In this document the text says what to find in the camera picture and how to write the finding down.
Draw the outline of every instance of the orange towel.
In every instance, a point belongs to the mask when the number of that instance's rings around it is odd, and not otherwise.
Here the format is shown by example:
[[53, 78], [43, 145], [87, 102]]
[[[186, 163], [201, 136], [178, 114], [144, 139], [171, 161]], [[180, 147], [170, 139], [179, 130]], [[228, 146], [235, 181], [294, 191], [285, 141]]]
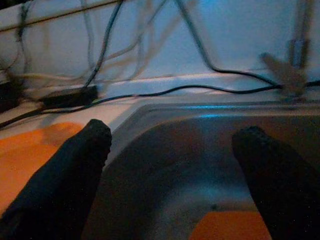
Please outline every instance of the orange towel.
[[80, 124], [58, 123], [0, 140], [0, 215], [35, 171], [82, 128]]
[[254, 211], [208, 213], [195, 227], [189, 240], [271, 240], [269, 231]]

